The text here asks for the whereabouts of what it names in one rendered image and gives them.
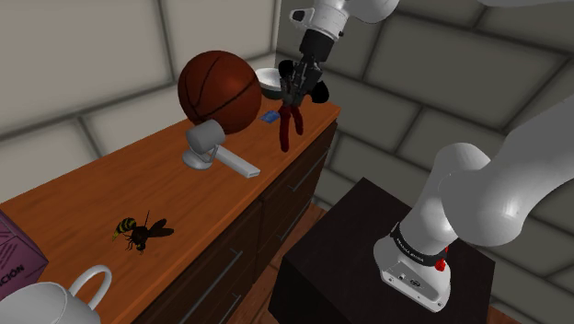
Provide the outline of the purple box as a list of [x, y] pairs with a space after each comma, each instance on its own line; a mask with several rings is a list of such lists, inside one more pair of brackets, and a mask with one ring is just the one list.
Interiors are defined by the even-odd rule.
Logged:
[[33, 240], [0, 210], [0, 301], [36, 283], [48, 263]]

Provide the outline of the white desk webcam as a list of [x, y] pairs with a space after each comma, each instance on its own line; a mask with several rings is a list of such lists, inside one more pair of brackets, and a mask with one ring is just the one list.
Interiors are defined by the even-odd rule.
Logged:
[[188, 129], [186, 139], [189, 148], [183, 153], [182, 160], [190, 168], [205, 170], [217, 159], [247, 179], [260, 174], [258, 168], [223, 147], [225, 133], [215, 120]]

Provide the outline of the black and yellow wasp figure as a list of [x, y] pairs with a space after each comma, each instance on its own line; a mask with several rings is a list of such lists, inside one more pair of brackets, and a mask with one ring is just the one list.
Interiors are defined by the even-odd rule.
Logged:
[[128, 242], [127, 250], [136, 248], [137, 251], [143, 254], [146, 248], [146, 241], [149, 238], [168, 237], [175, 232], [173, 228], [166, 227], [165, 218], [156, 221], [150, 227], [147, 226], [148, 219], [149, 213], [147, 213], [142, 226], [138, 226], [134, 218], [128, 217], [122, 219], [114, 230], [112, 240], [115, 240], [119, 235], [123, 235]]

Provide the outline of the wooden chest of drawers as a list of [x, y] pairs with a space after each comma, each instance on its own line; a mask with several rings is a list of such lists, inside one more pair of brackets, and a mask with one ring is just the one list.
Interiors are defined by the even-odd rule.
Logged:
[[[48, 259], [44, 282], [70, 285], [102, 264], [112, 283], [97, 311], [102, 324], [224, 324], [268, 265], [270, 236], [303, 214], [337, 127], [339, 108], [305, 102], [304, 134], [288, 152], [279, 125], [254, 121], [225, 141], [260, 170], [247, 179], [215, 162], [187, 167], [188, 121], [0, 204]], [[151, 237], [141, 254], [117, 224], [150, 227], [165, 218], [175, 232]]]

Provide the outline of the white mug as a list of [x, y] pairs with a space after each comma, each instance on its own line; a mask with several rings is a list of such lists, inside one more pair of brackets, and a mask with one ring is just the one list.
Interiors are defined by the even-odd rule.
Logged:
[[[103, 281], [92, 299], [85, 303], [77, 293], [98, 274]], [[41, 282], [17, 290], [0, 301], [0, 324], [101, 324], [95, 308], [112, 282], [105, 265], [95, 265], [78, 276], [69, 288], [58, 283]]]

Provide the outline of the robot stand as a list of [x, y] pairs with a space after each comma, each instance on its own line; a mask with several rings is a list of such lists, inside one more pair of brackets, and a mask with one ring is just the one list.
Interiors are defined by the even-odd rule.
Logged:
[[383, 283], [375, 241], [408, 206], [361, 179], [282, 258], [269, 312], [279, 324], [494, 324], [489, 299], [495, 263], [455, 240], [451, 296], [432, 313]]

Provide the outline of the white bowl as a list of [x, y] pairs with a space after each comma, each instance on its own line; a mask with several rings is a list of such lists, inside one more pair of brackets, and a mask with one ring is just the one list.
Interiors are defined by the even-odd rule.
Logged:
[[281, 78], [277, 68], [259, 68], [256, 70], [256, 76], [261, 87], [261, 93], [265, 98], [271, 100], [283, 99]]

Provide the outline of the brown basketball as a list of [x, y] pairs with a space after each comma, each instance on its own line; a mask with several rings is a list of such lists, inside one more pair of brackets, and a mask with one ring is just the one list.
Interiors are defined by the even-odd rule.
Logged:
[[202, 52], [178, 78], [180, 107], [195, 125], [218, 122], [226, 134], [246, 129], [258, 116], [262, 93], [253, 68], [225, 51]]

